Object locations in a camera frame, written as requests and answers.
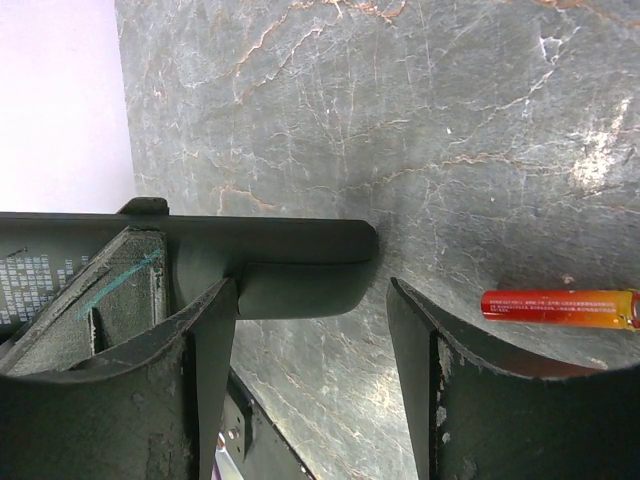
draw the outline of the scratch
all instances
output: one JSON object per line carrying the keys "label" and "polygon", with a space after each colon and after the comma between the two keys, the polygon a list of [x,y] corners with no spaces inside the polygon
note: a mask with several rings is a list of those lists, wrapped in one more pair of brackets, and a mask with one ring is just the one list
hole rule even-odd
{"label": "scratch", "polygon": [[358,137],[362,137],[362,136],[367,136],[369,135],[371,132],[373,132],[374,130],[378,130],[387,126],[392,126],[392,125],[397,125],[397,124],[403,124],[403,123],[409,123],[411,122],[411,120],[408,119],[404,119],[404,118],[398,118],[395,120],[389,120],[386,122],[382,122],[382,123],[378,123],[376,125],[373,125],[369,128],[367,128],[365,131],[360,132],[360,133],[354,133],[353,135],[347,136],[345,137],[345,140],[353,140],[354,138],[358,138]]}
{"label": "scratch", "polygon": [[587,192],[580,192],[580,193],[576,193],[576,192],[569,192],[569,193],[565,193],[564,195],[562,195],[563,197],[573,197],[576,200],[583,200],[585,198],[589,198],[589,197],[597,197],[602,195],[605,192],[609,192],[611,190],[619,190],[621,188],[625,188],[625,187],[633,187],[638,185],[638,182],[625,182],[625,183],[619,183],[617,185],[605,185],[601,188],[596,188],[593,190],[589,190]]}
{"label": "scratch", "polygon": [[429,86],[432,87],[432,81],[431,81],[431,71],[433,69],[433,64],[431,63],[431,53],[429,52],[429,39],[427,38],[427,25],[424,21],[424,15],[422,13],[422,7],[420,6],[420,3],[418,3],[418,11],[420,12],[420,23],[422,23],[422,30],[424,31],[424,47],[425,47],[425,53],[427,54],[427,66],[429,67]]}
{"label": "scratch", "polygon": [[142,270],[145,266],[149,265],[160,255],[162,255],[161,249],[154,250],[149,255],[145,255],[144,258],[140,260],[136,266],[118,275],[111,283],[109,283],[106,287],[104,287],[102,290],[96,293],[95,296],[89,302],[87,302],[87,304],[84,307],[82,307],[82,309],[80,310],[76,318],[82,319],[86,317],[91,311],[91,309],[95,307],[102,298],[109,295],[116,288],[118,288],[125,281],[127,281],[127,279],[131,277],[131,275],[138,272],[139,270]]}
{"label": "scratch", "polygon": [[463,28],[460,33],[458,33],[453,40],[451,40],[451,42],[449,42],[448,48],[442,53],[442,55],[440,56],[440,58],[438,58],[434,63],[433,66],[435,67],[445,56],[447,56],[447,54],[451,51],[451,49],[454,47],[454,45],[458,42],[458,40],[460,39],[460,37],[462,37],[463,35],[466,35],[467,33],[469,33],[470,31],[473,31],[473,29],[485,18],[487,17],[491,12],[490,11],[486,11],[483,12],[478,18],[476,18],[473,22],[471,22],[469,25],[467,25],[465,28]]}
{"label": "scratch", "polygon": [[27,249],[27,247],[22,247],[22,248],[19,248],[18,250],[16,250],[15,252],[12,252],[9,255],[5,256],[4,258],[5,259],[12,258],[12,257],[15,257],[16,255],[20,255],[21,253],[26,253],[28,251],[29,250]]}
{"label": "scratch", "polygon": [[379,39],[379,32],[376,30],[376,47],[373,50],[373,79],[375,80],[376,83],[376,92],[378,91],[378,66],[376,65],[378,63],[378,39]]}

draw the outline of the white wall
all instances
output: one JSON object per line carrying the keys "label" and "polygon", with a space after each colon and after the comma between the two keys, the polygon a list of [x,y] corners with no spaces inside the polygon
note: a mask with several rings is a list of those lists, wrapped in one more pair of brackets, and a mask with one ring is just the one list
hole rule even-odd
{"label": "white wall", "polygon": [[112,0],[0,1],[0,211],[134,195]]}

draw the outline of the gray marble wall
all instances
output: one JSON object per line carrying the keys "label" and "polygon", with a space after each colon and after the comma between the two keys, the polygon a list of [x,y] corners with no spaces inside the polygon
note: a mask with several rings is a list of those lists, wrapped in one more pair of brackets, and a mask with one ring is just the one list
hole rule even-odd
{"label": "gray marble wall", "polygon": [[116,8],[140,193],[174,213],[380,232],[357,310],[237,328],[233,366],[319,478],[416,476],[391,275],[543,354],[638,360],[631,333],[495,326],[478,309],[495,287],[638,286],[638,0]]}

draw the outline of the teal marker line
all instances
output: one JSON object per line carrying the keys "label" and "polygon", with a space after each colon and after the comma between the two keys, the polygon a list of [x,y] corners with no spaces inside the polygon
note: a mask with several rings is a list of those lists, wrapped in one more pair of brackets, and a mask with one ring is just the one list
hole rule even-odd
{"label": "teal marker line", "polygon": [[91,311],[91,309],[95,307],[100,300],[102,300],[105,296],[109,295],[116,288],[118,288],[120,285],[126,282],[131,275],[133,275],[139,270],[142,270],[144,267],[146,267],[151,262],[153,262],[153,260],[157,258],[161,253],[162,253],[161,249],[154,250],[149,255],[145,255],[145,258],[143,260],[140,260],[140,262],[135,267],[132,267],[126,272],[123,272],[120,275],[118,275],[118,277],[115,280],[113,280],[109,285],[107,285],[98,293],[96,293],[96,296],[93,297],[91,301],[82,308],[82,310],[80,310],[80,313],[76,318],[81,319],[86,317],[87,314]]}

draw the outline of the red battery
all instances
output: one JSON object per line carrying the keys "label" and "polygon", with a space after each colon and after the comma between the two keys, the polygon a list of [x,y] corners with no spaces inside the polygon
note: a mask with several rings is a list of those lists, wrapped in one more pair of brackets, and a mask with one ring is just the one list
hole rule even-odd
{"label": "red battery", "polygon": [[633,290],[493,290],[481,308],[492,321],[640,329],[640,293]]}

